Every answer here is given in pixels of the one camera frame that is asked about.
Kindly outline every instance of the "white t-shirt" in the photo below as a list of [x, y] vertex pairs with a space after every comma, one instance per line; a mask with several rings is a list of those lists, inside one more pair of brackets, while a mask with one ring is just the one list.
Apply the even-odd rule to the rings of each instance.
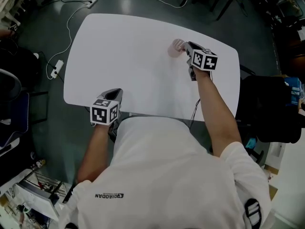
[[271, 202], [261, 168], [242, 144], [214, 157], [174, 119], [124, 120], [110, 166], [75, 187], [60, 218], [79, 229], [245, 228], [244, 196], [258, 200], [262, 222]]

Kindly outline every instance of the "desk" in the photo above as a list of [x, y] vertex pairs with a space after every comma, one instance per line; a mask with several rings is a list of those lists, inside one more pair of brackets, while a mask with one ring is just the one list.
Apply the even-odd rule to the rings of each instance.
[[[146, 18], [90, 14], [83, 21], [69, 54], [64, 100], [90, 106], [102, 92], [124, 90], [122, 111], [190, 119], [199, 99], [184, 53], [168, 56], [174, 39], [193, 41], [219, 56], [213, 81], [236, 114], [240, 71], [237, 51], [198, 32]], [[200, 105], [195, 120], [203, 121]]]

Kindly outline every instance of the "cup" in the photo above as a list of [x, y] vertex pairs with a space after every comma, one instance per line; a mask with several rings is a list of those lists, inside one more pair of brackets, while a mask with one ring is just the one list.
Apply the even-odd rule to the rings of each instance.
[[178, 58], [184, 52], [183, 49], [184, 41], [181, 39], [175, 39], [167, 49], [167, 53], [172, 58]]

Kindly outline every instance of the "floor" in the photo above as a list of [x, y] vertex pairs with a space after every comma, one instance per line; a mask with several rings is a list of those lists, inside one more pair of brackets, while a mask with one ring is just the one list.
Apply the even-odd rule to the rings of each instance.
[[[165, 1], [178, 6], [182, 0]], [[240, 63], [258, 75], [278, 74], [270, 28], [265, 26], [248, 0], [244, 0], [248, 17], [243, 15], [234, 1], [224, 16], [216, 21], [225, 3], [226, 0], [220, 0], [212, 13], [209, 12], [211, 4], [191, 4], [190, 1], [183, 8], [176, 9], [156, 0], [98, 0], [91, 10], [76, 13], [69, 28], [73, 39], [82, 21], [90, 13], [127, 14], [165, 21], [234, 47], [239, 53]], [[80, 6], [81, 3], [56, 2], [40, 10], [27, 12], [20, 28], [19, 45], [32, 52], [43, 51], [47, 59], [63, 51], [70, 42], [67, 19]], [[67, 62], [68, 56], [69, 50], [55, 57], [52, 63], [55, 64], [58, 59]], [[63, 83], [59, 78], [49, 81], [45, 75], [45, 62], [42, 59], [41, 62], [41, 81], [36, 90], [49, 91], [49, 109], [48, 121], [32, 128], [35, 148], [38, 155], [47, 160], [44, 173], [71, 183], [92, 133], [89, 113], [84, 107], [65, 103]], [[65, 65], [60, 72], [62, 78], [64, 74]], [[38, 112], [43, 112], [43, 109], [33, 109], [34, 114]], [[195, 123], [192, 133], [203, 146], [209, 147], [210, 140], [203, 123]], [[260, 144], [259, 147], [265, 150], [268, 144]]]

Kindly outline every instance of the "power cord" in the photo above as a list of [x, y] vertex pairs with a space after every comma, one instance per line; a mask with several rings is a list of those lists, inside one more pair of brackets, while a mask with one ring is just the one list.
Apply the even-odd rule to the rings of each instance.
[[[40, 52], [38, 52], [38, 53], [42, 53], [43, 54], [43, 56], [44, 56], [44, 60], [45, 60], [45, 62], [47, 63], [47, 64], [49, 64], [53, 69], [55, 69], [56, 70], [56, 67], [54, 66], [54, 65], [52, 65], [52, 64], [50, 64], [50, 63], [48, 63], [48, 61], [47, 61], [47, 57], [46, 57], [46, 55], [43, 53], [43, 51], [40, 51]], [[64, 82], [64, 80], [61, 78], [61, 76], [55, 71], [55, 74], [57, 74], [58, 75], [58, 77], [60, 78], [60, 80], [62, 81], [62, 83], [65, 83]]]
[[239, 5], [239, 7], [240, 7], [240, 9], [241, 9], [241, 11], [242, 11], [242, 13], [243, 13], [243, 15], [246, 16], [246, 17], [248, 17], [248, 13], [247, 13], [247, 11], [246, 11], [246, 9], [245, 9], [245, 7], [244, 7], [243, 0], [242, 0], [241, 2], [239, 2], [238, 0], [236, 0], [236, 2], [238, 3], [238, 5]]
[[190, 122], [189, 130], [191, 130], [192, 125], [193, 125], [193, 123], [195, 121], [195, 115], [196, 115], [196, 111], [197, 111], [197, 107], [198, 107], [199, 103], [200, 103], [200, 99], [196, 102], [195, 109], [194, 109], [194, 112], [193, 112], [192, 117], [191, 117], [191, 122]]
[[[213, 82], [213, 72], [212, 71], [210, 72], [210, 78], [211, 78], [211, 80]], [[195, 109], [194, 109], [194, 112], [193, 112], [191, 120], [190, 120], [191, 122], [190, 122], [190, 125], [189, 125], [189, 130], [191, 130], [192, 125], [193, 125], [193, 123], [195, 121], [195, 115], [196, 115], [196, 111], [197, 111], [197, 107], [198, 107], [199, 103], [200, 103], [200, 99], [196, 102]]]
[[184, 6], [186, 5], [186, 3], [187, 3], [187, 0], [186, 0], [185, 3], [184, 3], [184, 5], [179, 6], [179, 7], [176, 7], [176, 6], [173, 6], [173, 5], [171, 5], [171, 4], [167, 3], [167, 2], [163, 2], [162, 0], [157, 0], [157, 1], [160, 1], [160, 2], [162, 2], [162, 3], [164, 3], [164, 4], [167, 4], [167, 5], [170, 5], [170, 6], [174, 7], [174, 8], [176, 8], [176, 9], [179, 9], [179, 8], [184, 7]]
[[70, 1], [56, 0], [56, 1], [49, 2], [49, 3], [47, 3], [47, 4], [43, 5], [43, 6], [39, 6], [39, 8], [44, 8], [44, 7], [46, 7], [46, 6], [50, 5], [50, 4], [53, 4], [53, 3], [59, 2], [59, 1], [61, 1], [61, 2], [63, 2], [63, 3], [68, 3], [68, 2], [82, 2], [82, 3], [84, 3], [84, 4], [86, 4], [86, 2], [92, 3], [92, 2], [89, 1], [89, 0], [87, 0], [87, 1], [82, 1], [82, 0], [70, 0]]
[[70, 46], [72, 45], [71, 32], [70, 32], [70, 29], [69, 29], [69, 27], [68, 27], [68, 23], [69, 23], [70, 19], [72, 18], [72, 16], [73, 16], [77, 11], [79, 11], [79, 10], [81, 10], [81, 9], [85, 9], [85, 8], [87, 8], [87, 7], [86, 7], [86, 6], [79, 7], [79, 8], [70, 16], [70, 18], [67, 20], [67, 25], [66, 25], [66, 27], [67, 27], [67, 29], [68, 29], [68, 31], [69, 31], [70, 44], [69, 44], [69, 46], [68, 46], [64, 51], [58, 52], [57, 54], [53, 55], [53, 56], [49, 59], [47, 65], [46, 65], [46, 74], [47, 74], [47, 78], [48, 78], [49, 80], [52, 80], [52, 79], [53, 79], [53, 77], [50, 78], [49, 75], [48, 75], [48, 65], [50, 64], [50, 61], [51, 61], [52, 58], [54, 58], [55, 56], [57, 56], [57, 55], [59, 55], [59, 54], [62, 54], [62, 53], [64, 53], [64, 52], [66, 52], [66, 51], [70, 48]]
[[[50, 5], [50, 4], [55, 3], [55, 2], [58, 2], [58, 1], [61, 1], [61, 2], [82, 2], [82, 3], [90, 2], [90, 3], [92, 3], [92, 1], [81, 1], [81, 0], [73, 0], [73, 1], [56, 0], [56, 1], [53, 1], [53, 2], [51, 2], [51, 3], [46, 4], [46, 5], [44, 5], [44, 6]], [[184, 5], [182, 5], [182, 6], [180, 6], [180, 7], [176, 7], [176, 6], [173, 6], [173, 5], [171, 5], [171, 4], [167, 3], [167, 2], [164, 2], [164, 1], [162, 1], [162, 0], [157, 0], [157, 1], [160, 1], [160, 2], [162, 2], [162, 3], [164, 3], [164, 4], [167, 4], [167, 5], [169, 5], [169, 6], [172, 6], [172, 7], [174, 7], [174, 8], [182, 8], [182, 7], [184, 7], [184, 6], [186, 5], [186, 3], [187, 3], [187, 1], [186, 1]], [[68, 23], [69, 23], [70, 19], [72, 18], [72, 16], [73, 16], [77, 11], [79, 11], [79, 10], [81, 10], [81, 9], [84, 9], [84, 8], [87, 8], [87, 6], [79, 7], [79, 8], [69, 17], [69, 19], [67, 20], [67, 25], [66, 25], [66, 27], [67, 27], [67, 29], [68, 29], [68, 31], [69, 31], [70, 43], [69, 43], [69, 46], [68, 46], [64, 51], [59, 52], [59, 53], [53, 55], [53, 56], [49, 59], [49, 61], [47, 62], [47, 65], [46, 65], [46, 75], [47, 75], [47, 78], [48, 78], [49, 80], [52, 80], [52, 79], [53, 79], [53, 77], [50, 78], [49, 75], [48, 75], [48, 65], [50, 64], [50, 61], [51, 61], [55, 56], [57, 56], [57, 55], [59, 55], [59, 54], [62, 54], [62, 53], [64, 53], [64, 52], [66, 52], [66, 51], [71, 47], [71, 45], [72, 45], [71, 32], [70, 32], [70, 29], [69, 29], [69, 27], [68, 27]]]
[[15, 56], [16, 53], [18, 52], [18, 45], [17, 45], [17, 43], [12, 39], [11, 34], [10, 34], [10, 39], [11, 39], [12, 42], [16, 45], [16, 52], [13, 54], [13, 53], [11, 53], [11, 51], [9, 51], [9, 50], [7, 50], [7, 49], [5, 49], [5, 48], [0, 48], [0, 49], [5, 50], [5, 51], [8, 51], [12, 56]]

